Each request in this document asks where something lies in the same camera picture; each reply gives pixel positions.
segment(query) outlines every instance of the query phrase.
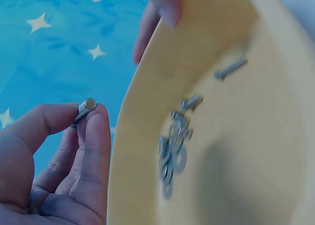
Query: blue fabric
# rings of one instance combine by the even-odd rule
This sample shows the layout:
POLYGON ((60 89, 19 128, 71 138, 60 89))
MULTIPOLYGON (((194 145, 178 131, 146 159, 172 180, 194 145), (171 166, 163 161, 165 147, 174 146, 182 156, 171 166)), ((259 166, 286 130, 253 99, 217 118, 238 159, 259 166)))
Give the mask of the blue fabric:
MULTIPOLYGON (((146 2, 0 0, 0 116, 9 113, 16 120, 40 103, 93 97, 106 105, 114 138, 136 68, 131 50, 146 2), (39 19, 34 19, 41 16, 45 27, 35 30, 39 19), (89 50, 98 45, 106 54, 93 60, 89 50)), ((35 174, 47 165, 60 139, 61 134, 50 136, 37 151, 35 174)))

